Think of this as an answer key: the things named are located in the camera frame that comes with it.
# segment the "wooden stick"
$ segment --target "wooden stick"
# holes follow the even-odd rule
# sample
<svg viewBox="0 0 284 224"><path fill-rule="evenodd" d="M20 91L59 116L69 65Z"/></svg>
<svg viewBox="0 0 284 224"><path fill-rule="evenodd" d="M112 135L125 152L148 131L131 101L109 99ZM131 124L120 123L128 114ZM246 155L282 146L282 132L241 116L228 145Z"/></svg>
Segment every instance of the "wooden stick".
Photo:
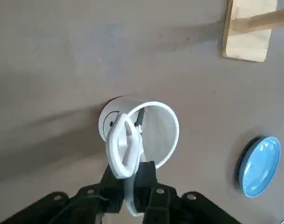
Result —
<svg viewBox="0 0 284 224"><path fill-rule="evenodd" d="M234 19L231 24L234 32L231 35L284 27L284 9L250 18Z"/></svg>

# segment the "wooden board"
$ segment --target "wooden board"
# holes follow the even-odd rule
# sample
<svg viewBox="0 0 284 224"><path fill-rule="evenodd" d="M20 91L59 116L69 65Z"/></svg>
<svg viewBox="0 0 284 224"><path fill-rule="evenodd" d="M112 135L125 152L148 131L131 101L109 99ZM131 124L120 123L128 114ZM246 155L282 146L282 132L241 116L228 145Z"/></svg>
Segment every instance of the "wooden board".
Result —
<svg viewBox="0 0 284 224"><path fill-rule="evenodd" d="M235 59L263 62L266 59L271 29L243 33L236 21L275 11L277 0L229 0L225 20L222 55Z"/></svg>

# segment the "blue plate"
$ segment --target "blue plate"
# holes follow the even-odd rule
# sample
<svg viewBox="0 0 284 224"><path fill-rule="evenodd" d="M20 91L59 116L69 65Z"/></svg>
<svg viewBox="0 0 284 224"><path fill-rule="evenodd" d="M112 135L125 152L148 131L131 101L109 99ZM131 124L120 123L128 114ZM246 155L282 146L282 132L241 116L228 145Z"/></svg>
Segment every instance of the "blue plate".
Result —
<svg viewBox="0 0 284 224"><path fill-rule="evenodd" d="M239 185L247 197L257 197L270 184L281 156L277 138L261 138L249 147L239 170Z"/></svg>

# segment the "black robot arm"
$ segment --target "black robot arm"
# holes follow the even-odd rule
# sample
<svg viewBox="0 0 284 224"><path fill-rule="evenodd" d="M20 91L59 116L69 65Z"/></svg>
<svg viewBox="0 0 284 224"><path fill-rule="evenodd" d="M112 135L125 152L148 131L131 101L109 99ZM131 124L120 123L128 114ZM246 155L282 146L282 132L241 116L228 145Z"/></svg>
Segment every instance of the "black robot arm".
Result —
<svg viewBox="0 0 284 224"><path fill-rule="evenodd" d="M142 162L134 181L134 205L144 213L143 224L240 224L197 192L177 196L175 188L160 184L154 162ZM83 187L72 198L53 192L1 224L100 224L105 213L119 213L124 180L108 166L101 182Z"/></svg>

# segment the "screw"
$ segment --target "screw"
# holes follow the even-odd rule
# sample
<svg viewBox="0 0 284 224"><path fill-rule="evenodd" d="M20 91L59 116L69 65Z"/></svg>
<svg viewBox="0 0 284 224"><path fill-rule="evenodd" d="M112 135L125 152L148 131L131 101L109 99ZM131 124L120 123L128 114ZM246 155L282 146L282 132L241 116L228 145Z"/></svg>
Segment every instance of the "screw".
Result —
<svg viewBox="0 0 284 224"><path fill-rule="evenodd" d="M158 194L163 194L165 191L162 189L162 188L158 188L158 189L156 189L156 193L158 193Z"/></svg>
<svg viewBox="0 0 284 224"><path fill-rule="evenodd" d="M196 196L193 195L193 194L188 194L188 195L187 195L187 198L188 198L189 200L196 200Z"/></svg>
<svg viewBox="0 0 284 224"><path fill-rule="evenodd" d="M94 189L87 190L87 194L93 194L93 193L94 193Z"/></svg>
<svg viewBox="0 0 284 224"><path fill-rule="evenodd" d="M54 201L59 201L62 197L60 195L57 195L54 197Z"/></svg>

